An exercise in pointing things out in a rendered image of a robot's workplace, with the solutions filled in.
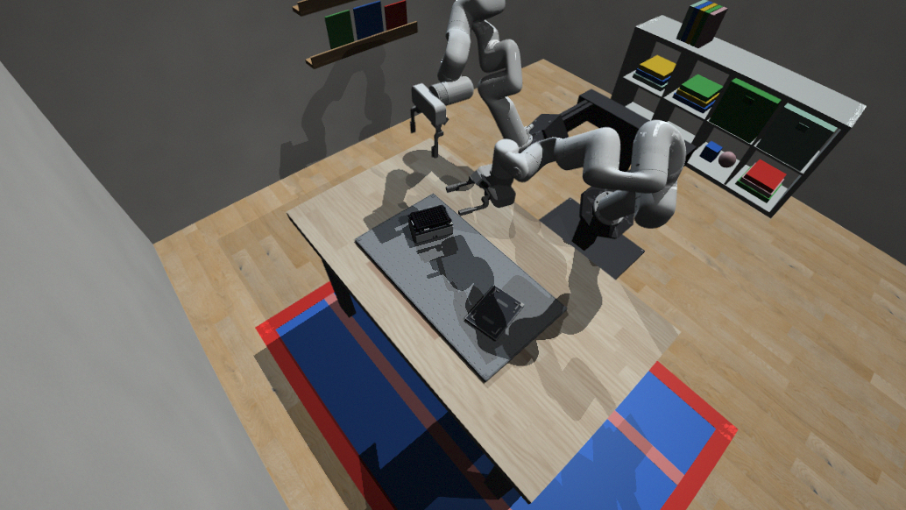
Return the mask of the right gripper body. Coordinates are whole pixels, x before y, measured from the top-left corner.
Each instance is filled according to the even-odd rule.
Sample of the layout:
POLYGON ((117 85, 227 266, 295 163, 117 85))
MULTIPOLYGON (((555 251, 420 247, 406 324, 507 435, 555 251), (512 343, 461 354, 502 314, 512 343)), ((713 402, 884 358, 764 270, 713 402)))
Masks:
POLYGON ((434 85, 427 88, 421 83, 414 85, 411 90, 412 102, 434 126, 446 123, 446 106, 441 102, 434 85))

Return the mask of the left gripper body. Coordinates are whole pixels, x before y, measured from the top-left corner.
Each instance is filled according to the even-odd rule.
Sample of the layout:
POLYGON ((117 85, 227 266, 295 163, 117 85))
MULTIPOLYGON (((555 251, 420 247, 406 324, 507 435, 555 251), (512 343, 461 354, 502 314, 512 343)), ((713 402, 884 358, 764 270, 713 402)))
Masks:
MULTIPOLYGON (((480 166, 478 168, 478 171, 480 173, 482 173, 483 175, 485 175, 486 177, 491 176, 492 164, 480 166)), ((505 206, 512 205, 514 203, 516 193, 513 190, 512 186, 508 187, 507 185, 506 186, 500 186, 500 185, 490 186, 489 185, 487 190, 491 195, 492 205, 494 205, 496 208, 502 208, 505 206)))

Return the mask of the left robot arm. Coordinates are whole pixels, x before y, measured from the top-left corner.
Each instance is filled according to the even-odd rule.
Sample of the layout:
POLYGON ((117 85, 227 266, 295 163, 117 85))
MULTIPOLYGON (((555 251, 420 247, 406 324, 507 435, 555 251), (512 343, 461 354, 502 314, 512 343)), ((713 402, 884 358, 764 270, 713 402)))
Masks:
POLYGON ((529 181, 551 162, 563 170, 583 167, 587 185, 617 190, 598 195, 593 203, 601 223, 614 225, 634 213, 643 229, 658 229, 676 210, 677 179, 686 158, 682 134, 664 120, 649 120, 635 135, 630 173, 619 170, 619 156, 619 135, 608 127, 564 139, 547 138, 522 153, 514 141, 501 139, 492 152, 491 176, 476 170, 471 178, 482 189, 511 187, 513 178, 529 181))

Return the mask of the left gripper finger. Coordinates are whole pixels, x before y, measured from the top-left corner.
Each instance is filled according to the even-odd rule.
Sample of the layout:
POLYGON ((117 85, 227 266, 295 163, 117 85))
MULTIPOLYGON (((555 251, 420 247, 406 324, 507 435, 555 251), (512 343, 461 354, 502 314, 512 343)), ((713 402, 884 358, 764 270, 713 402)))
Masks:
POLYGON ((470 184, 473 184, 473 183, 475 183, 475 182, 474 182, 473 179, 469 176, 469 180, 468 180, 468 181, 465 181, 465 182, 461 182, 461 183, 457 183, 457 184, 454 184, 454 185, 447 186, 447 187, 446 187, 446 191, 447 191, 447 193, 453 192, 453 191, 457 191, 457 190, 459 190, 459 187, 467 186, 467 185, 470 185, 470 184))
POLYGON ((474 208, 469 207, 469 208, 467 208, 467 209, 460 209, 460 210, 458 210, 458 215, 463 216, 463 215, 470 214, 470 213, 472 213, 473 211, 477 211, 477 210, 480 210, 480 209, 485 209, 485 208, 488 207, 488 205, 489 205, 489 200, 491 200, 491 199, 492 199, 492 198, 491 198, 490 193, 488 192, 487 189, 485 189, 485 196, 482 196, 482 198, 481 198, 481 201, 483 201, 483 205, 480 205, 480 206, 477 206, 477 207, 474 207, 474 208), (487 199, 487 198, 488 198, 488 199, 487 199))

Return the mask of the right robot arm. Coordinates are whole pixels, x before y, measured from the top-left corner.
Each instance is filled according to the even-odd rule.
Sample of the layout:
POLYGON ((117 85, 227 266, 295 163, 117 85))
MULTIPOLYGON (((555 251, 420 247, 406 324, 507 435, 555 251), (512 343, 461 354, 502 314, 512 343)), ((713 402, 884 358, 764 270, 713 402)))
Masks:
POLYGON ((533 141, 529 132, 533 124, 523 126, 520 116, 508 97, 517 95, 522 89, 520 50, 513 39, 499 42, 497 29, 486 21, 505 9, 505 0, 456 0, 451 8, 446 31, 448 44, 434 84, 439 98, 445 106, 470 99, 473 84, 462 76, 470 51, 471 29, 478 40, 478 56, 481 69, 498 73, 489 74, 478 83, 478 94, 492 113, 503 139, 513 140, 519 152, 533 141))

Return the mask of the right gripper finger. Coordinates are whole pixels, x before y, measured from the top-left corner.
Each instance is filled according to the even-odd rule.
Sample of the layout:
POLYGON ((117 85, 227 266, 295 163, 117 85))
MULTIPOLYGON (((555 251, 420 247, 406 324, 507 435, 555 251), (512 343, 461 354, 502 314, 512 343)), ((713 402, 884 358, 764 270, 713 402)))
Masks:
POLYGON ((438 158, 438 138, 443 136, 441 125, 435 127, 435 145, 431 147, 432 158, 438 158))
POLYGON ((414 107, 411 108, 411 120, 410 120, 410 130, 411 130, 411 133, 416 132, 416 130, 415 130, 415 121, 414 121, 414 113, 415 113, 415 112, 421 113, 421 111, 420 111, 416 106, 414 106, 414 107))

